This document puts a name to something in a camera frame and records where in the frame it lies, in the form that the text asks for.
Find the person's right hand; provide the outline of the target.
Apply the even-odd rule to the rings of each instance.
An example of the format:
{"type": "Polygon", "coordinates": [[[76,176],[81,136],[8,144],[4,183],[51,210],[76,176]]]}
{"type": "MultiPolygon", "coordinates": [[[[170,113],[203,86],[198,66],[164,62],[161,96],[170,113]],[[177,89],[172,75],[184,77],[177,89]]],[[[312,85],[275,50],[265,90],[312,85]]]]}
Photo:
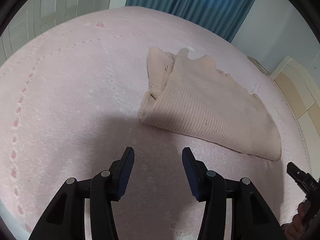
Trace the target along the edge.
{"type": "Polygon", "coordinates": [[[291,223],[285,223],[281,226],[286,239],[295,240],[299,239],[305,232],[305,226],[302,223],[307,211],[310,208],[310,202],[304,200],[299,203],[297,213],[293,216],[291,223]]]}

